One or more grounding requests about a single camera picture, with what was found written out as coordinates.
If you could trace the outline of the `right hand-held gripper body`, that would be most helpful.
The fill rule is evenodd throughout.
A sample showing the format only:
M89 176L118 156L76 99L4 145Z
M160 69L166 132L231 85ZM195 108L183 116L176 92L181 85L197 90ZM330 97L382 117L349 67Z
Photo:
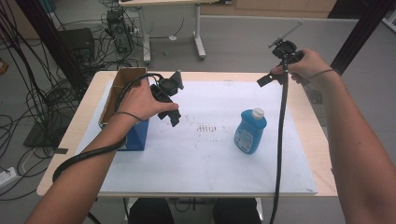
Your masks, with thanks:
M292 34L303 24L304 22L302 20L298 20L294 27L285 34L280 35L273 43L268 45L268 48L272 49L272 53L280 59L282 63L297 63L304 57L304 53L301 50L297 50L297 47L293 42L286 40L286 37Z

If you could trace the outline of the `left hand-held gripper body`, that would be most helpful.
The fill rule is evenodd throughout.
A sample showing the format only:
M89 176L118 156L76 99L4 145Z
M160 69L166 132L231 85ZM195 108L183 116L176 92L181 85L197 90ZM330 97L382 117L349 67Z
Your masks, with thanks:
M161 74L157 74L157 77L159 80L150 86L150 90L154 99L159 102L171 103L171 96L184 89L180 70L176 70L170 77L163 77Z

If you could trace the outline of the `blue cardboard box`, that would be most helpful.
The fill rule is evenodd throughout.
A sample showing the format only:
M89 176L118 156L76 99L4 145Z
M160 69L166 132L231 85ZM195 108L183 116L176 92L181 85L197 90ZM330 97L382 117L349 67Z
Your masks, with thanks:
M120 96L124 88L138 77L145 75L146 68L130 67L121 68L107 91L106 102L99 118L99 126L104 128L107 122L117 111L120 104ZM143 151L145 149L149 123L147 121L137 123L126 135L126 144L120 151Z

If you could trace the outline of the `blue bottle with white cap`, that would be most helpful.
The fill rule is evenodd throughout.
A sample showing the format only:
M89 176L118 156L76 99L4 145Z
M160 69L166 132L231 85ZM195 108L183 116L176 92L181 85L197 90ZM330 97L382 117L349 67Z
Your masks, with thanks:
M248 109L241 113L235 134L234 143L246 154L252 154L262 140L262 133L267 125L264 110L261 108Z

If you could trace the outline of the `person's left hand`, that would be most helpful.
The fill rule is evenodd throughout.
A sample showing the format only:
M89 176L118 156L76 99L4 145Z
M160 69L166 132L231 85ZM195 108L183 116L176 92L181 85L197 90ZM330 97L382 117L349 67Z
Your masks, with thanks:
M140 81L138 87L131 88L121 100L118 112L125 112L134 118L146 120L154 115L178 109L178 104L162 103L152 96L149 82L146 78Z

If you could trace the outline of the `person's right hand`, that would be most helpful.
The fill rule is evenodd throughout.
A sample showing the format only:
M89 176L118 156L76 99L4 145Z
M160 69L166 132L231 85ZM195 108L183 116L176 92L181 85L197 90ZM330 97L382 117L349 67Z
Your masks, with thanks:
M303 53L304 57L299 62L288 66L288 73L292 80L302 83L306 79L320 88L327 88L342 82L338 72L332 69L317 52L304 49Z

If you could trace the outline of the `white table mat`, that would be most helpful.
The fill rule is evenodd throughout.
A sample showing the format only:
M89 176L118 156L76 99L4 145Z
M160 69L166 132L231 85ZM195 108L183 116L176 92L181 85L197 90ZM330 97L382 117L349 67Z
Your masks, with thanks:
M173 96L181 118L153 117L143 151L116 154L102 194L283 195L318 191L290 115L279 118L282 88L275 82L187 81ZM267 125L253 154L234 133L247 109L261 108Z

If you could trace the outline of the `white background desk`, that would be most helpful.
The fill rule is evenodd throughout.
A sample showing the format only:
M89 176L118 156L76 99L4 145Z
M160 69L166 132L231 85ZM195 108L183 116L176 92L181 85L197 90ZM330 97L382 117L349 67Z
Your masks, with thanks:
M197 53L200 59L206 57L205 48L201 38L201 4L213 4L219 0L119 0L121 7L135 7L140 22L140 31L142 34L143 61L145 64L151 62L149 33L146 29L144 7L147 6L164 6L164 5L195 5L195 29L192 32Z

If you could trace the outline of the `black computer tower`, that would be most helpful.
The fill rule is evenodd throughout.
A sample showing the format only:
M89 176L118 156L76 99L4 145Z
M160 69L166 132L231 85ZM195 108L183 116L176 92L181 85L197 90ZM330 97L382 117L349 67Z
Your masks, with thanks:
M106 14L106 21L108 30L114 40L116 51L118 53L131 52L132 41L123 18L123 11L121 9L109 10Z

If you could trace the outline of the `person's left leg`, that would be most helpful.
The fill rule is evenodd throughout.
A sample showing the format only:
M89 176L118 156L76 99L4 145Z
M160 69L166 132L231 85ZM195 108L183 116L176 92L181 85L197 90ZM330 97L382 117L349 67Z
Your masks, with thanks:
M175 224L175 221L165 199L138 198L130 208L128 224Z

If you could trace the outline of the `person's leg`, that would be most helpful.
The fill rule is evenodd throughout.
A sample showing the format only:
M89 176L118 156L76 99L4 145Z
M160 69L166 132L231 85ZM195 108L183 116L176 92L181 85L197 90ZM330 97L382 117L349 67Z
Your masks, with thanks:
M175 224L175 221L165 199L138 198L130 208L128 224Z
M262 224L254 198L220 198L213 207L215 224Z

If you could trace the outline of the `black equipment case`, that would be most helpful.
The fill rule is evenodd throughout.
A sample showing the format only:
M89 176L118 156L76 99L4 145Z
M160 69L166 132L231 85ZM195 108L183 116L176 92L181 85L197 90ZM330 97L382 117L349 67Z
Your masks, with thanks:
M89 28L64 30L60 38L78 63L92 62L94 58L94 39Z

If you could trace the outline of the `person's right leg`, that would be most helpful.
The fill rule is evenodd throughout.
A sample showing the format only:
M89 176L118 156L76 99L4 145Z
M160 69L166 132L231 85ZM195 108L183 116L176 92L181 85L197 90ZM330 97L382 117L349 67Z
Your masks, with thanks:
M213 207L215 224L262 224L254 198L220 198Z

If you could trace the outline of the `black floor pad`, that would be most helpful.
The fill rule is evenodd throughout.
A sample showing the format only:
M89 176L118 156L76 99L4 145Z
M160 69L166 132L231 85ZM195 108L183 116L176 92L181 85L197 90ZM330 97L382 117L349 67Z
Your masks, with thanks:
M59 146L74 115L75 112L70 109L45 112L35 120L23 145L25 147Z

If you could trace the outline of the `black metal post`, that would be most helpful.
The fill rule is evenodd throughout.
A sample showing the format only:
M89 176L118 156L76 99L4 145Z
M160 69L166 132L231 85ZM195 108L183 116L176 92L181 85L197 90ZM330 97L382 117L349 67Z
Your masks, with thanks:
M76 92L87 90L88 84L77 63L63 43L58 30L42 8L39 0L15 0L22 13L47 47L50 55L64 72L66 79Z
M395 1L373 0L363 11L361 18L331 63L331 67L336 69L340 75L343 75L347 70Z

